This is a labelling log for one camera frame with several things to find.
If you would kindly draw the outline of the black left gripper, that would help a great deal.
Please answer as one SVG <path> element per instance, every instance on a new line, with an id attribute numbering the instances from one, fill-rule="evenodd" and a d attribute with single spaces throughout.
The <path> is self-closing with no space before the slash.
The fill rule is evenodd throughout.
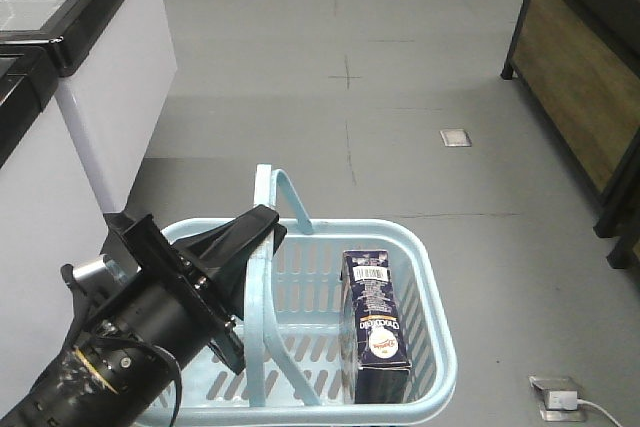
<path id="1" fill-rule="evenodd" d="M 273 253 L 287 228 L 279 214 L 258 205 L 219 227 L 181 238 L 172 246 L 149 214 L 134 218 L 111 213 L 105 220 L 140 267 L 106 307 L 106 316 L 123 332 L 170 352 L 184 367 L 207 346 L 234 373 L 244 371 L 244 346 L 231 316 L 244 318 L 247 264 L 266 237 Z M 185 264 L 181 256 L 191 262 Z M 213 284 L 226 295 L 226 310 Z"/>

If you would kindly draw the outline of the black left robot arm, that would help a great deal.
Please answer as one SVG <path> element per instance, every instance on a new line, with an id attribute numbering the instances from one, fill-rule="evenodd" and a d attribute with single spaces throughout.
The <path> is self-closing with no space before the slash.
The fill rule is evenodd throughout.
<path id="1" fill-rule="evenodd" d="M 182 389 L 183 369 L 204 348 L 232 372 L 245 369 L 235 325 L 244 316 L 247 265 L 264 240 L 285 238 L 278 213 L 258 205 L 176 241 L 148 214 L 112 213 L 106 221 L 139 271 L 98 301 L 63 266 L 71 326 L 5 426 L 129 426 L 166 387 Z"/>

